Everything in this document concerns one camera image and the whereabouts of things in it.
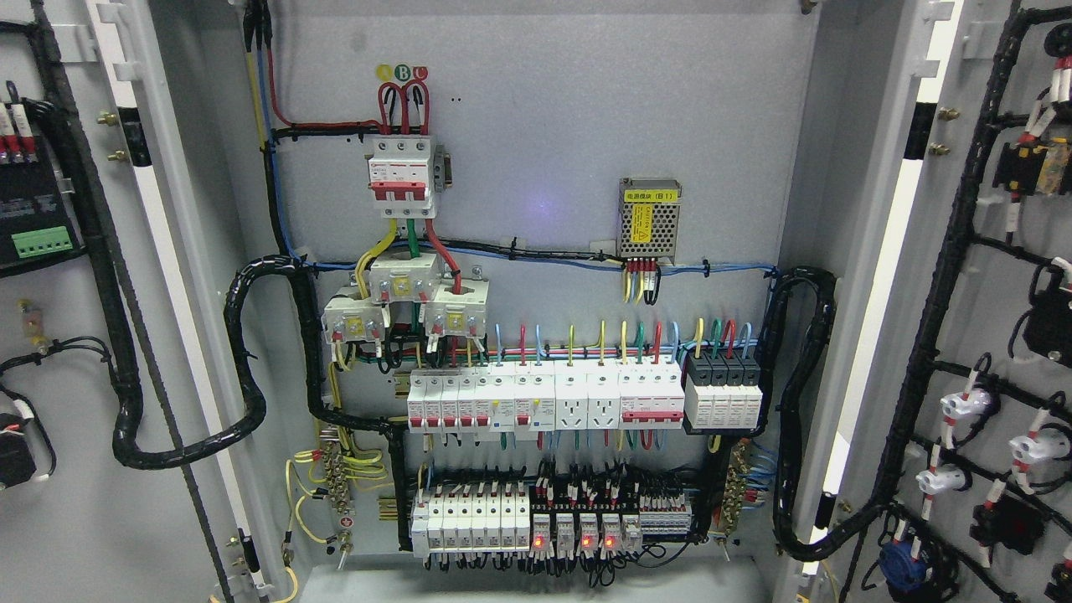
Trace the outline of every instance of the green terminal connector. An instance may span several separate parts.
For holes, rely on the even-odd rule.
[[[11,240],[15,244],[15,251],[20,260],[74,248],[71,245],[71,235],[68,233],[66,226],[18,233],[12,235]]]

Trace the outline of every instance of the white plastic casing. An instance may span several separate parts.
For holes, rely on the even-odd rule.
[[[381,255],[372,262],[369,273],[369,292],[379,304],[432,300],[442,280],[440,256],[423,252],[410,258],[410,252]]]
[[[1009,440],[1009,447],[1012,448],[1013,458],[1024,465],[1066,458],[1072,452],[1068,437],[1052,428],[1040,429],[1034,439],[1027,436],[1013,438]]]
[[[461,295],[450,292],[452,280],[441,281],[425,307],[425,329],[433,335],[483,338],[488,325],[488,281],[462,281]]]
[[[925,495],[937,495],[947,490],[958,490],[968,483],[964,471],[954,465],[942,465],[934,473],[929,470],[915,474],[915,482]]]
[[[555,429],[586,429],[589,376],[585,367],[556,363],[554,369]]]
[[[384,309],[371,298],[357,299],[356,296],[356,286],[344,286],[324,307],[324,332],[328,343],[381,341],[386,336]]]
[[[950,418],[961,420],[985,413],[992,402],[989,392],[977,387],[967,396],[963,392],[942,396],[941,411]]]
[[[431,136],[372,136],[369,189],[385,218],[435,218],[434,157]]]

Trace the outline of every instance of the circuit breaker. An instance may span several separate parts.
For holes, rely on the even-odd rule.
[[[431,136],[372,136],[372,205],[385,218],[435,218],[436,192],[450,186],[449,163]]]

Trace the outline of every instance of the wire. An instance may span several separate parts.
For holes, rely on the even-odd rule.
[[[372,249],[364,252],[361,259],[357,261],[357,265],[354,268],[354,278],[357,280],[357,291],[361,299],[367,299],[369,297],[369,288],[364,284],[364,271],[367,265],[375,260],[381,253],[383,253],[388,247],[394,242],[394,238],[399,234],[399,223],[398,220],[391,218],[387,220],[387,233],[384,238],[379,239],[379,242],[374,245]]]
[[[435,235],[435,226],[432,225],[431,219],[425,220],[425,234],[428,236],[428,241],[432,244],[432,247],[435,248],[435,251],[437,251],[440,255],[443,256],[443,261],[446,262],[447,266],[450,267],[450,276],[453,277],[455,279],[455,286],[451,290],[451,293],[453,293],[455,295],[461,295],[462,271],[458,267],[458,262],[456,262],[453,256],[450,255],[450,252],[447,251],[447,248],[444,247],[442,242],[440,242],[440,237]]]
[[[410,259],[420,258],[420,247],[417,245],[417,221],[407,218],[405,221],[406,241],[410,245]]]

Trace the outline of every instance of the blue wire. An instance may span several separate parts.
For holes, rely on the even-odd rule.
[[[266,82],[268,79],[265,71],[265,59],[264,50],[257,50],[257,79],[258,88],[260,92],[260,115],[258,116],[262,121],[264,121],[265,135],[268,139],[265,141],[265,152],[268,153],[268,159],[271,162],[272,171],[272,185],[276,187],[276,214],[279,216],[279,227],[283,235],[283,245],[286,247],[286,252],[295,259],[298,254],[294,251],[294,244],[291,242],[291,229],[286,223],[286,211],[283,203],[283,183],[279,175],[279,162],[276,158],[276,139],[271,133],[271,118],[268,116],[268,89],[266,87]],[[316,262],[308,262],[309,265],[321,269],[321,270],[353,270],[357,264],[319,264]]]

